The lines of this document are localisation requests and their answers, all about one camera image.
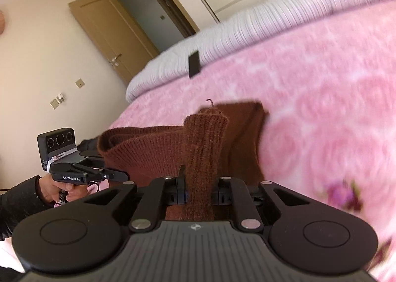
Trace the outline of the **person's left hand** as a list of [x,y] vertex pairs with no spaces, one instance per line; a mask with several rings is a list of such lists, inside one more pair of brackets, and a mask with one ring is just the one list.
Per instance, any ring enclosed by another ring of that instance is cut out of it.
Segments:
[[66,193],[66,201],[73,202],[84,198],[87,195],[87,188],[81,185],[55,181],[50,174],[39,178],[38,195],[44,203],[48,205],[60,203],[62,192]]

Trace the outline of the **black sleeved left forearm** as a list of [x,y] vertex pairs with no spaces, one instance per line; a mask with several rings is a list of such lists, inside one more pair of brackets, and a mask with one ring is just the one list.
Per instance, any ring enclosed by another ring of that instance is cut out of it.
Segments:
[[32,177],[1,195],[1,241],[10,238],[15,227],[25,218],[54,207],[46,202],[39,190],[40,176]]

